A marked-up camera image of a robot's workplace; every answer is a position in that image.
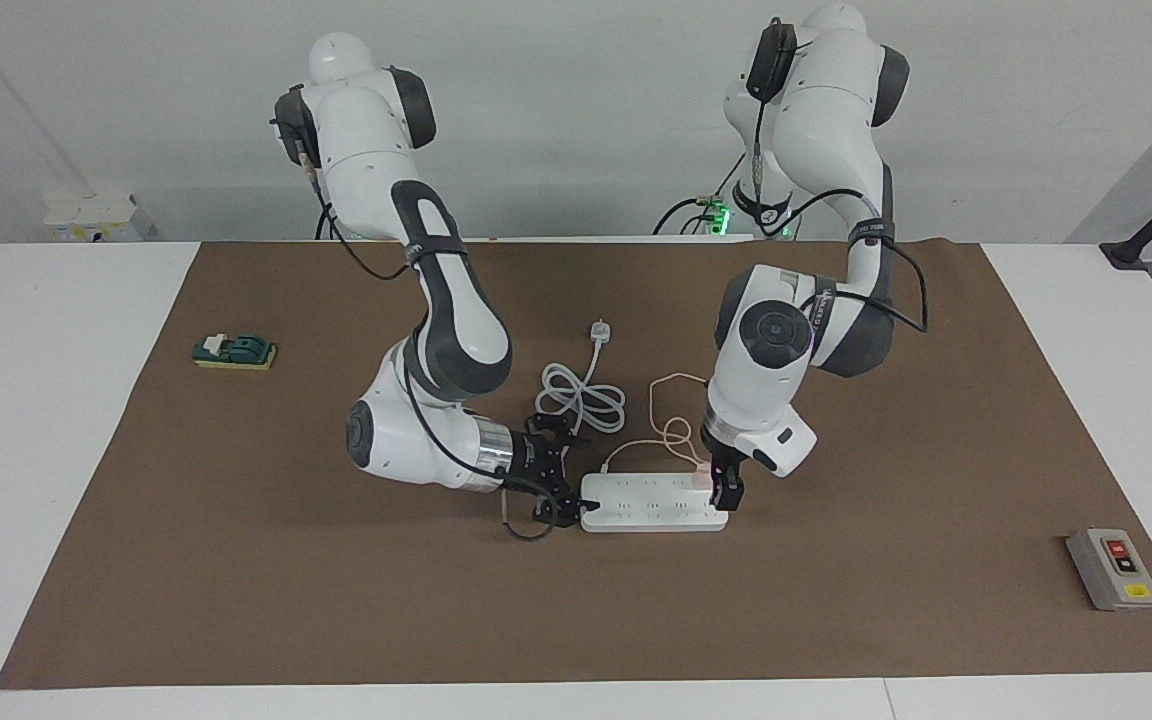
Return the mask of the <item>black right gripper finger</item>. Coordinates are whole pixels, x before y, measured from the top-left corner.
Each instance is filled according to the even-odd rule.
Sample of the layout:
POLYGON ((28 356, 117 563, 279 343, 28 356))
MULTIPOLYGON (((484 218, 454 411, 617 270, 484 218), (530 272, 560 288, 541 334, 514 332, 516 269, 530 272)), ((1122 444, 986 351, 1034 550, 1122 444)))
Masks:
POLYGON ((535 483, 543 488, 547 488, 548 495, 541 493, 536 500, 532 509, 532 520, 541 524, 548 524, 553 516, 554 525, 567 528, 579 524, 581 497, 576 488, 573 488, 563 477, 543 477, 535 479, 535 483))
POLYGON ((575 423, 556 414, 532 414, 525 420, 525 435, 535 448, 536 462, 561 460, 568 448, 588 446, 588 438, 576 432, 575 423))

